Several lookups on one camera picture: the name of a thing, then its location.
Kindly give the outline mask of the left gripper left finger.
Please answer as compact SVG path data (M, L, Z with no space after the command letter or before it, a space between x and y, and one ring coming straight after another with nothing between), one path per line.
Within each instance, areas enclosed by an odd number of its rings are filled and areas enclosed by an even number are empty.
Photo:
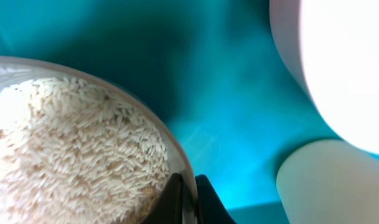
M182 224L183 179L173 173L154 208L141 224Z

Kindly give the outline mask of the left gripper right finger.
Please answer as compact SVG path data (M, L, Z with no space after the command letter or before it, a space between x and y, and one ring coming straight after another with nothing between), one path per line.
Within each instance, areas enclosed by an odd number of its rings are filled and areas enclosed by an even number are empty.
M195 177L198 192L198 224L236 224L206 175Z

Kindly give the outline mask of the small white cup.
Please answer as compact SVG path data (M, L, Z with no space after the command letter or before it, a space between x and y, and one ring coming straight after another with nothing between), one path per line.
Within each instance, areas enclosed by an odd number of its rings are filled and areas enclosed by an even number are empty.
M276 186L290 223L379 224L379 160L344 141L300 147Z

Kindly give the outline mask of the white bowl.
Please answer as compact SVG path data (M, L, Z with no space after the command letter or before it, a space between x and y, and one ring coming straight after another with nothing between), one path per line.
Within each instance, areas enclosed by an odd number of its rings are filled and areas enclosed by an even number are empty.
M270 0L274 43L327 125L379 154L379 0Z

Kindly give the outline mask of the grey bowl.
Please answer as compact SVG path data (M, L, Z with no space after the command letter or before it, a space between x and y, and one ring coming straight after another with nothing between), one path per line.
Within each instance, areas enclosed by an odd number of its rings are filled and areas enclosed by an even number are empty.
M0 56L0 92L3 88L26 80L48 77L76 77L102 86L124 98L151 120L162 134L168 152L170 173L180 173L184 181L182 223L199 223L196 215L197 186L194 173L184 150L167 126L146 104L123 87L102 78L55 63L27 58Z

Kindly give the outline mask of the white rice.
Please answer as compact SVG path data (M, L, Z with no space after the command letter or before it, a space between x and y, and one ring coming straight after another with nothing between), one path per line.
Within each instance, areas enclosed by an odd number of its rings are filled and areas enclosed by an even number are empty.
M139 223L169 175L156 126L77 78L0 92L0 223Z

